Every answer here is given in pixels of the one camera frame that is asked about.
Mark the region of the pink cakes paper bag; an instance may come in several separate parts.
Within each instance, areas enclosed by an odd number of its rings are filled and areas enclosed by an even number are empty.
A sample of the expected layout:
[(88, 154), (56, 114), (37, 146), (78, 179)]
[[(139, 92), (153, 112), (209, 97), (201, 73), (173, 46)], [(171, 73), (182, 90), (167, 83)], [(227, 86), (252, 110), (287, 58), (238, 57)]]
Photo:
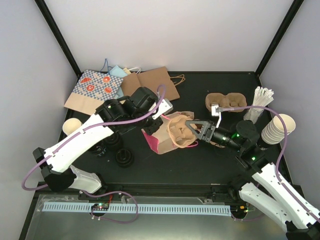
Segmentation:
[(176, 111), (161, 117), (163, 124), (153, 134), (142, 133), (152, 151), (162, 155), (175, 149), (192, 148), (198, 145), (197, 137), (186, 126), (186, 121), (194, 120), (192, 111)]

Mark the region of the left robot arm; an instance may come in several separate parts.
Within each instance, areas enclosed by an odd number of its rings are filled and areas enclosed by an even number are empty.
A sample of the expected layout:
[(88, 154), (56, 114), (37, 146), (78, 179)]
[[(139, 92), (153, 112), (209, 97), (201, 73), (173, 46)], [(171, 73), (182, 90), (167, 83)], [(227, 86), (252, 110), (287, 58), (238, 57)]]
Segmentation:
[(53, 192), (77, 189), (97, 200), (103, 199), (108, 188), (102, 177), (76, 168), (74, 161), (85, 152), (104, 155), (105, 139), (128, 127), (139, 126), (150, 135), (155, 133), (163, 124), (161, 115), (172, 108), (165, 100), (165, 93), (164, 85), (157, 92), (139, 87), (131, 96), (106, 100), (65, 139), (47, 149), (36, 148), (33, 156), (41, 169), (44, 187)]

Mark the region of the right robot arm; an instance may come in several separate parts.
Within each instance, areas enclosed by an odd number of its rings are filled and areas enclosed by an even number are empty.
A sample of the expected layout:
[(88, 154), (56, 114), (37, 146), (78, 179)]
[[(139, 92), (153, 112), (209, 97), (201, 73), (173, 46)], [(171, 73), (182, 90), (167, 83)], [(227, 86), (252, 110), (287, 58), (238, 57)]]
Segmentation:
[(238, 122), (235, 132), (216, 127), (212, 121), (188, 120), (185, 124), (199, 140), (237, 152), (235, 159), (243, 176), (228, 187), (230, 200), (243, 200), (259, 209), (282, 228), (289, 240), (320, 238), (320, 211), (276, 174), (276, 165), (256, 145), (260, 135), (251, 121)]

